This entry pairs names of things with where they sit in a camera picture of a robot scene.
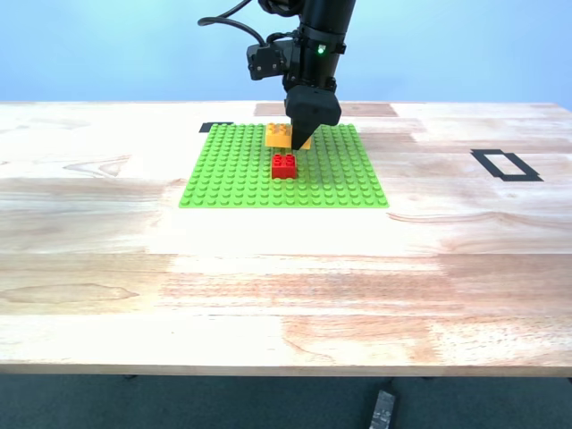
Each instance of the wood grain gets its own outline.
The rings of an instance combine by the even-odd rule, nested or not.
[[[282,103],[0,105],[0,371],[572,376],[572,114],[342,110],[391,207],[294,223],[177,208],[200,124]]]

